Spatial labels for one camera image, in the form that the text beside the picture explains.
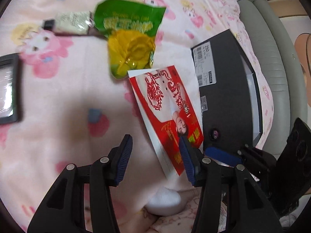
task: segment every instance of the metal screw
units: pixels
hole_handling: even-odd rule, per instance
[[[101,161],[102,163],[107,163],[107,162],[109,161],[109,158],[108,158],[108,157],[102,157],[102,158],[100,159],[100,161]]]
[[[236,166],[236,169],[243,171],[245,169],[245,166],[239,164]]]
[[[74,164],[69,164],[69,165],[66,166],[66,169],[69,170],[69,171],[74,169],[74,168],[75,168]]]
[[[209,164],[212,160],[210,158],[202,158],[204,164]]]

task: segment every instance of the white label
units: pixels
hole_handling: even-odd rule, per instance
[[[199,87],[216,83],[211,43],[201,44],[193,50],[195,73]]]
[[[201,112],[204,112],[207,110],[206,96],[202,96],[200,99],[201,99]]]
[[[87,35],[89,27],[92,25],[90,16],[89,11],[59,13],[55,17],[54,32]]]

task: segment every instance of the fabric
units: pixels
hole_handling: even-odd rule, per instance
[[[190,199],[185,209],[172,216],[160,217],[147,231],[147,233],[189,233],[192,230],[192,226],[197,215],[197,208],[199,205],[200,196],[196,195]],[[222,232],[226,229],[227,221],[227,206],[221,202],[220,204],[220,217],[218,232]]]
[[[165,178],[131,86],[109,73],[107,42],[97,37],[56,37],[36,26],[58,12],[93,11],[99,1],[12,0],[0,19],[0,55],[20,51],[23,59],[23,120],[0,127],[0,196],[24,230],[68,163],[93,163],[118,146],[124,134],[132,135],[133,151],[124,180],[111,188],[121,232],[145,232],[157,220],[143,207],[159,188],[192,189],[185,173]],[[154,67],[175,65],[198,120],[201,108],[190,48],[230,28],[256,72],[263,119],[269,123],[272,94],[239,20],[236,0],[136,1],[167,7],[156,37]],[[269,133],[268,126],[264,129],[259,149]]]
[[[172,216],[182,212],[188,201],[189,197],[162,187],[149,200],[145,208],[153,215]]]

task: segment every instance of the yellow snack bag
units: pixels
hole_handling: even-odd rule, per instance
[[[108,38],[110,71],[115,78],[124,78],[128,70],[152,67],[155,35],[165,9],[127,0],[97,5],[95,27]]]
[[[123,78],[128,70],[150,68],[150,55],[155,51],[155,37],[135,30],[116,30],[108,38],[110,70]]]

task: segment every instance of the black box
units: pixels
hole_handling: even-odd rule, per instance
[[[204,150],[237,155],[262,135],[256,74],[240,44],[226,30],[191,48],[200,89]]]

